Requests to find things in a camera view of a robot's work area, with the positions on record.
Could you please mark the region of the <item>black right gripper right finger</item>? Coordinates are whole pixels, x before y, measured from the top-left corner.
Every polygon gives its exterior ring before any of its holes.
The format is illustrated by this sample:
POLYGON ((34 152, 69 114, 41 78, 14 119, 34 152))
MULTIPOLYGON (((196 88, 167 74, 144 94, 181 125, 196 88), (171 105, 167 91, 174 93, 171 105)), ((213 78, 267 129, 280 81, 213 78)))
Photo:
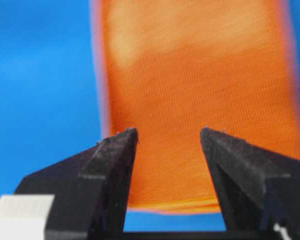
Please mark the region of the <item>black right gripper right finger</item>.
POLYGON ((208 127, 200 144, 227 232, 300 240, 300 160, 208 127))

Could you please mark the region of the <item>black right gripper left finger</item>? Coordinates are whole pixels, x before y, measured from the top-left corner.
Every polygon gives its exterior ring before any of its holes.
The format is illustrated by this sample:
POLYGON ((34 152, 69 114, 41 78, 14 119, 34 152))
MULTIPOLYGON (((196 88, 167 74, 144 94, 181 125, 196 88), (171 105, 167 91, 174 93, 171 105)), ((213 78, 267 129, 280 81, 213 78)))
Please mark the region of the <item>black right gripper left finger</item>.
POLYGON ((25 176, 0 197, 0 240, 88 240, 124 228, 138 131, 25 176))

